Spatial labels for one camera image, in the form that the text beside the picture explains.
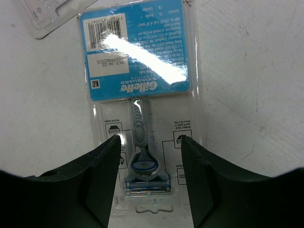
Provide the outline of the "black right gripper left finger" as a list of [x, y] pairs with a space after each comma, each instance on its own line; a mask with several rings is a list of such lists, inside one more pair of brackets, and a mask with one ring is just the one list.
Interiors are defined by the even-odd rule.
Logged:
[[121, 154], [112, 136], [94, 150], [40, 176], [0, 173], [3, 228], [105, 228]]

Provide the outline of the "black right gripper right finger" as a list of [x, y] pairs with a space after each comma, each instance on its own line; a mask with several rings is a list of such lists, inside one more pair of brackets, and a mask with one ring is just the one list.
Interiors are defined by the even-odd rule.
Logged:
[[268, 177], [241, 168], [183, 136], [182, 162], [196, 228], [301, 228], [304, 170]]

